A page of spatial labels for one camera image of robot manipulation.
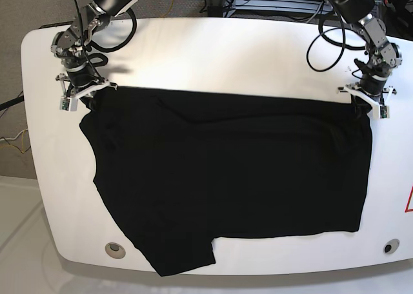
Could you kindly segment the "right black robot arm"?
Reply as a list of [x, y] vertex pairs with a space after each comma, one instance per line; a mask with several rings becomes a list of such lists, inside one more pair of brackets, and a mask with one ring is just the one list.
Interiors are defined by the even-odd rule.
[[[82, 102], [92, 115], [134, 120], [184, 120], [200, 123], [224, 121], [260, 115], [349, 115], [354, 104], [339, 104], [310, 99], [264, 97], [231, 93], [207, 93], [183, 90], [119, 87], [102, 77], [97, 68], [107, 64], [107, 53], [125, 47], [137, 30], [134, 12], [128, 6], [133, 0], [92, 0], [77, 7], [77, 17], [64, 32], [59, 32], [51, 45], [54, 56], [66, 72], [56, 79], [63, 96], [60, 110], [75, 111]], [[112, 17], [126, 12], [132, 30], [119, 45], [105, 48], [92, 36], [105, 29]]]

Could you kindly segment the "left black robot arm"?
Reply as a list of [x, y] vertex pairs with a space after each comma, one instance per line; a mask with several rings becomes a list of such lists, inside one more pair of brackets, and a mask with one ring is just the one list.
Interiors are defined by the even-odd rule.
[[[115, 17], [126, 12], [138, 0], [92, 0], [98, 11]], [[374, 17], [372, 10], [374, 0], [323, 0], [332, 7], [331, 14], [339, 19], [342, 42], [337, 45], [341, 47], [340, 54], [344, 53], [349, 46], [346, 44], [345, 23], [355, 33], [364, 39], [364, 50], [369, 60], [363, 63], [355, 60], [355, 64], [362, 73], [362, 77], [356, 84], [344, 87], [344, 91], [359, 97], [371, 105], [378, 112], [380, 118], [388, 116], [387, 100], [383, 94], [391, 96], [394, 90], [386, 89], [385, 84], [393, 69], [402, 63], [401, 52], [398, 45], [391, 43], [386, 37], [385, 24]]]

